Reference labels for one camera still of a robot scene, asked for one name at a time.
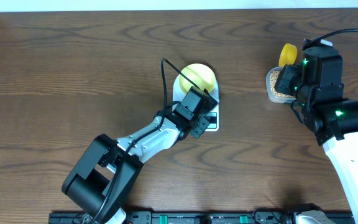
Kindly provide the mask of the yellow measuring scoop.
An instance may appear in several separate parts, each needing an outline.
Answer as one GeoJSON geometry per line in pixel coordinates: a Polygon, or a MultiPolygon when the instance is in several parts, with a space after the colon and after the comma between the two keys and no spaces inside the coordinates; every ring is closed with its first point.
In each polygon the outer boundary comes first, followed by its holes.
{"type": "Polygon", "coordinates": [[[286,43],[280,53],[278,66],[293,65],[298,55],[298,49],[295,45],[286,43]]]}

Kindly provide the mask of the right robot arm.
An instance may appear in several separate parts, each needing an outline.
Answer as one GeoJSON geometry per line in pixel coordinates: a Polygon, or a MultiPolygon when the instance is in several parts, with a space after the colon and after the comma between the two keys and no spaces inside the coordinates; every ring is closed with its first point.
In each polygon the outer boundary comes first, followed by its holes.
{"type": "Polygon", "coordinates": [[[294,97],[296,117],[329,157],[358,223],[358,101],[343,96],[342,68],[332,46],[309,47],[301,63],[282,68],[274,89],[294,97]]]}

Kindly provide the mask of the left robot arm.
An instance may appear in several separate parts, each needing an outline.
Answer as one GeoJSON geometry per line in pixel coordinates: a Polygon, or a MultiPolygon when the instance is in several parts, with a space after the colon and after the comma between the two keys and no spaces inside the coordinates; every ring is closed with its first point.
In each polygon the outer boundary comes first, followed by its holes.
{"type": "Polygon", "coordinates": [[[187,135],[199,138],[218,103],[216,96],[193,86],[184,99],[165,105],[137,132],[117,139],[97,136],[65,179],[62,192],[91,217],[91,223],[122,223],[122,206],[144,164],[187,135]]]}

